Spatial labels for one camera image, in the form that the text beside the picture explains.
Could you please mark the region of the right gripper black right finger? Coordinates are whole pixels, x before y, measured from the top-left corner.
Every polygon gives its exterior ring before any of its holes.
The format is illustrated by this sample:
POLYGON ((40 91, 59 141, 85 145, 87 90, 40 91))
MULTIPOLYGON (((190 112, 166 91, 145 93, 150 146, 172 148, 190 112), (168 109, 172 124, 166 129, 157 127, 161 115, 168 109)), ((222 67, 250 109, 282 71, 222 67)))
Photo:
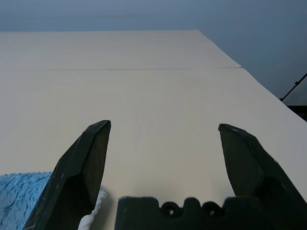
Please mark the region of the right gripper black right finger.
POLYGON ((229 124, 218 130, 235 195, 256 197, 278 229, 305 230, 307 203, 279 163, 247 131, 229 124))

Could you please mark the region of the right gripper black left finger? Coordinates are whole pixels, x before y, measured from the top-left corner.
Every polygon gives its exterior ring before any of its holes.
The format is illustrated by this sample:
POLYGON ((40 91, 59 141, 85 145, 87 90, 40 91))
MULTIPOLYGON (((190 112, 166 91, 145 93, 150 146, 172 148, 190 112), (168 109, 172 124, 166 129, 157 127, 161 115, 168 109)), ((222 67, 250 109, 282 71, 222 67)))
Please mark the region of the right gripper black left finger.
POLYGON ((90 125, 59 159, 25 230, 76 230, 98 198, 111 122, 90 125))

